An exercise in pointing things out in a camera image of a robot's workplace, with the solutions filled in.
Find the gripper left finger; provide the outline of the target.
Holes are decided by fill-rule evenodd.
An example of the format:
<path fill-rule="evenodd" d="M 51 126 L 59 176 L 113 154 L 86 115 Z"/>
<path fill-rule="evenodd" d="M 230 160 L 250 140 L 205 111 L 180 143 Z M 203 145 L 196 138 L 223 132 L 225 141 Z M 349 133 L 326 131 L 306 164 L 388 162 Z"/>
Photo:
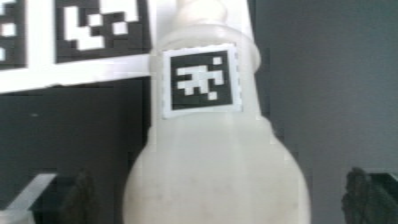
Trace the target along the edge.
<path fill-rule="evenodd" d="M 8 207 L 0 224 L 99 224 L 99 198 L 88 172 L 75 176 L 42 173 Z"/>

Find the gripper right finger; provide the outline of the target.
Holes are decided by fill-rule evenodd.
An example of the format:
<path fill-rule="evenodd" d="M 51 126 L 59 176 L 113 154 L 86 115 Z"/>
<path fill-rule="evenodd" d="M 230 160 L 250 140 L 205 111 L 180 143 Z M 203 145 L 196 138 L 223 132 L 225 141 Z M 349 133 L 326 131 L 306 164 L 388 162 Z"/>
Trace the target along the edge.
<path fill-rule="evenodd" d="M 398 224 L 398 175 L 354 167 L 345 189 L 345 224 Z"/>

